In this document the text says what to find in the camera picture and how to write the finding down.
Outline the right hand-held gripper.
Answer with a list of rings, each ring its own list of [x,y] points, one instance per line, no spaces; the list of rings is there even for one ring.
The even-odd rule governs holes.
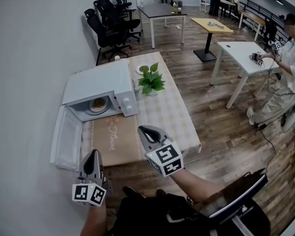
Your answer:
[[[182,153],[177,143],[163,129],[140,125],[137,132],[150,166],[159,174],[167,177],[184,168]]]

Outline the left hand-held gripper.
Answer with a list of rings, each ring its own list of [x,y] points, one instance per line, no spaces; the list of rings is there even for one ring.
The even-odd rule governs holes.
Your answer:
[[[103,163],[101,154],[97,149],[91,151],[82,161],[79,179],[87,178],[92,174],[103,178]],[[112,189],[108,181],[101,185],[95,182],[75,183],[72,185],[72,201],[86,207],[101,207],[108,193]]]

